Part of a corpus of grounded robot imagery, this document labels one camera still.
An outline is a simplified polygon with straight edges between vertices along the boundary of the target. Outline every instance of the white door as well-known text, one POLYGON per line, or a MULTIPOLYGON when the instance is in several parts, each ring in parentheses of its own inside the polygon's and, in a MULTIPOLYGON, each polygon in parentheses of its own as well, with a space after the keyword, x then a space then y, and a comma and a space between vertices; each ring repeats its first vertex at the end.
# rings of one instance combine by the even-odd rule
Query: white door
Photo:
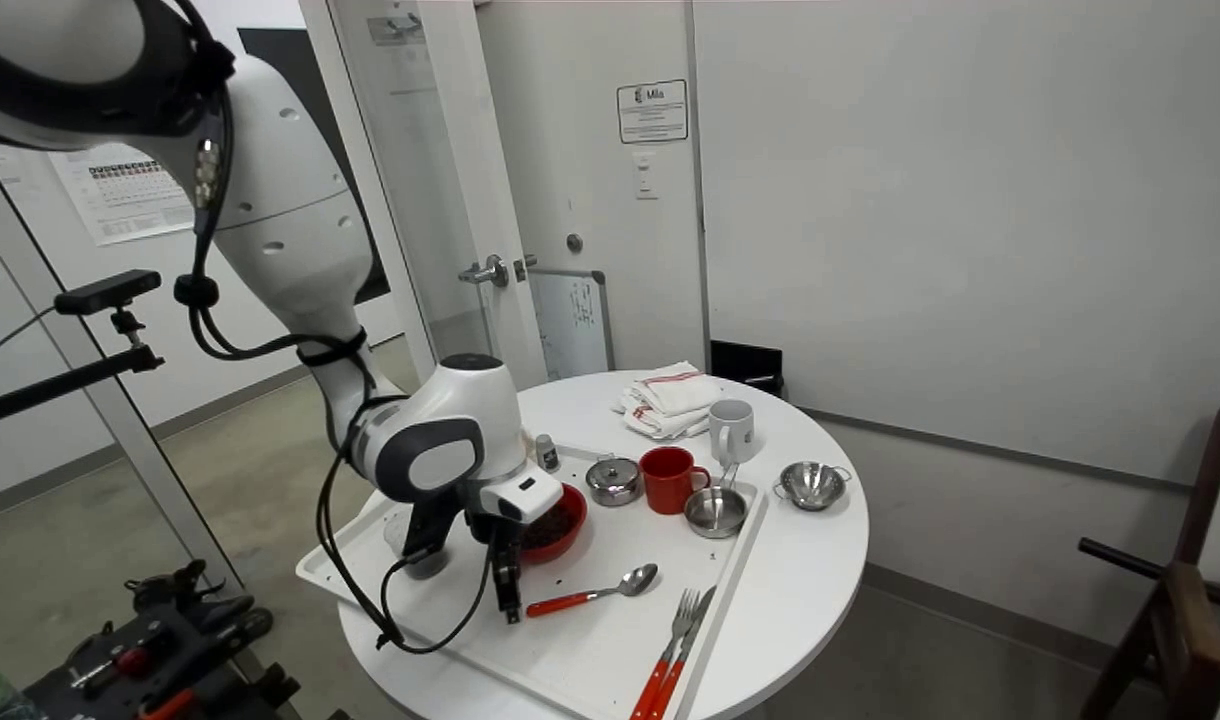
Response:
POLYGON ((518 388, 546 379, 474 5, 300 8, 387 275, 412 288, 412 354, 493 354, 518 388))

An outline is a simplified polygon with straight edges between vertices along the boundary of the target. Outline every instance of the red bowl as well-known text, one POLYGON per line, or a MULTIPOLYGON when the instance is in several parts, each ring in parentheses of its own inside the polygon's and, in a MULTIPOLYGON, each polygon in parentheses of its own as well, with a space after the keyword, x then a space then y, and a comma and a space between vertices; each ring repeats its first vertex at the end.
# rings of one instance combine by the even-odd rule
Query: red bowl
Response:
POLYGON ((546 564, 562 556, 578 530, 585 530, 589 504, 578 488, 562 485, 562 497, 554 509, 546 509, 536 523, 522 530, 518 538, 518 564, 546 564))

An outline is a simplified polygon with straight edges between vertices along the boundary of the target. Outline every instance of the chair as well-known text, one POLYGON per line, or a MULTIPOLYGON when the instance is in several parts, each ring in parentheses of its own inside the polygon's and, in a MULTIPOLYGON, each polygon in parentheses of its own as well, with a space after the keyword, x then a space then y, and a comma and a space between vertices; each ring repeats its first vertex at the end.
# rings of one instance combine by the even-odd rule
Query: chair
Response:
POLYGON ((1165 690, 1169 720, 1220 716, 1220 411, 1169 569, 1080 541, 1080 552, 1157 576, 1157 594, 1097 681, 1082 720, 1105 720, 1137 678, 1165 690))

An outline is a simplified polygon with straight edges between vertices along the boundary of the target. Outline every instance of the metal spoon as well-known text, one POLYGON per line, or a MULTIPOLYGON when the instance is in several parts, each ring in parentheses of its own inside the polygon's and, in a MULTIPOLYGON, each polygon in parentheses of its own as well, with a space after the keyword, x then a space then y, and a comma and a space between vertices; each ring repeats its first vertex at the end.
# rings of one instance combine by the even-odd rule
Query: metal spoon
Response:
POLYGON ((611 589, 569 594, 569 597, 553 597, 553 602, 527 606, 527 618, 530 618, 530 619, 536 619, 536 618, 554 618, 554 614, 562 614, 562 607, 578 607, 578 606, 590 606, 590 602, 616 597, 616 594, 619 594, 619 597, 640 597, 640 594, 652 589, 652 582, 655 582, 655 564, 640 564, 640 569, 623 572, 619 583, 611 583, 611 589))

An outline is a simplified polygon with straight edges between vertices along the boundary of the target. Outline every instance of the red cup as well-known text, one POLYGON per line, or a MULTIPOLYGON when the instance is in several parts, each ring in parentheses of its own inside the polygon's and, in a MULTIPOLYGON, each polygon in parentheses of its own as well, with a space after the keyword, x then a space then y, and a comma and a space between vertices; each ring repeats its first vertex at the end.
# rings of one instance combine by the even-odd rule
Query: red cup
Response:
POLYGON ((644 475, 648 509, 658 517, 681 517, 705 470, 696 470, 696 462, 684 449, 652 449, 640 462, 640 475, 644 475))

